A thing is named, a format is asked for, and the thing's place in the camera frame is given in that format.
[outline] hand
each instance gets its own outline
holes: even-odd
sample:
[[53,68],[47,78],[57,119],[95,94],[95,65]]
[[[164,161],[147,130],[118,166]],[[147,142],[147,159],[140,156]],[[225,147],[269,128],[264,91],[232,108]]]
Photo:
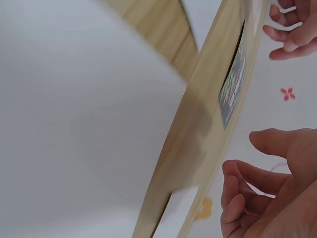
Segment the hand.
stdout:
[[272,60],[286,60],[303,57],[317,51],[317,0],[278,0],[282,8],[295,6],[296,9],[281,13],[279,7],[272,4],[270,17],[282,26],[303,24],[291,31],[282,31],[265,25],[264,32],[273,40],[283,42],[283,48],[270,53]]
[[[268,129],[251,133],[250,141],[267,155],[285,158],[291,175],[226,161],[221,197],[223,237],[317,237],[317,130]],[[247,183],[276,197],[258,195]]]

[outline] photo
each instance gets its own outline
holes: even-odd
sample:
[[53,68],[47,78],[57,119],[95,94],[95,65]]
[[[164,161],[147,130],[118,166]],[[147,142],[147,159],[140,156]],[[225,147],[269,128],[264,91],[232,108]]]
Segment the photo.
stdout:
[[226,129],[239,98],[246,69],[246,32],[242,36],[231,69],[219,94],[222,121]]

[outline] red flower pattern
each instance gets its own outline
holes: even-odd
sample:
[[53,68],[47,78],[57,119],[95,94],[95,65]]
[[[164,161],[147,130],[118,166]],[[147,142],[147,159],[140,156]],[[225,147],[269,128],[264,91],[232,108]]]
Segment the red flower pattern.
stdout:
[[295,94],[293,93],[293,88],[289,88],[287,90],[285,88],[281,88],[281,92],[285,95],[284,101],[288,101],[290,98],[296,98]]

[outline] wood grain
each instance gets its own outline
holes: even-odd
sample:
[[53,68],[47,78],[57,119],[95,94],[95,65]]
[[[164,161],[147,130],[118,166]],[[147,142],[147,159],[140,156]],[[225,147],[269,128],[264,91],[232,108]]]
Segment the wood grain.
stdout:
[[[180,0],[103,0],[117,10],[166,60],[189,81],[198,61],[187,16]],[[186,69],[184,59],[188,56]]]
[[[253,32],[252,0],[223,0],[200,54],[178,0],[127,0],[118,12],[188,81],[166,138],[135,227],[134,238],[149,238],[175,190],[199,185],[178,237],[185,237],[222,162],[251,77],[261,30]],[[246,20],[247,68],[241,94],[226,130],[218,95]]]

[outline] white surface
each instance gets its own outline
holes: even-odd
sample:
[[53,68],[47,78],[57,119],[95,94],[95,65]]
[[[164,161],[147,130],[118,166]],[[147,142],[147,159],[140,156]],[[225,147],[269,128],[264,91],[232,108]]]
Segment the white surface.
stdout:
[[261,16],[261,11],[262,11],[262,0],[252,0],[253,4],[253,21],[254,21],[254,35],[256,35],[258,26],[259,26],[259,21],[260,21],[260,16]]
[[[269,17],[266,19],[266,24],[276,26]],[[274,42],[264,33],[262,34],[252,79],[224,160],[238,159],[265,170],[271,170],[281,164],[274,168],[274,171],[289,173],[288,168],[283,166],[286,160],[257,151],[249,142],[249,133],[271,127],[282,130],[317,128],[317,111],[312,110],[316,107],[317,54],[286,61],[270,60],[269,52],[281,46],[282,43]],[[296,99],[286,102],[280,89],[288,87],[294,88]],[[222,186],[223,174],[220,168],[208,193],[208,197],[213,200],[212,216],[207,220],[196,221],[191,227],[188,238],[207,238],[211,235],[213,238],[222,237],[220,229]]]
[[176,238],[194,202],[199,186],[174,192],[153,238]]
[[130,238],[185,84],[88,0],[0,22],[0,237]]
[[198,51],[203,47],[221,0],[180,0],[190,23]]

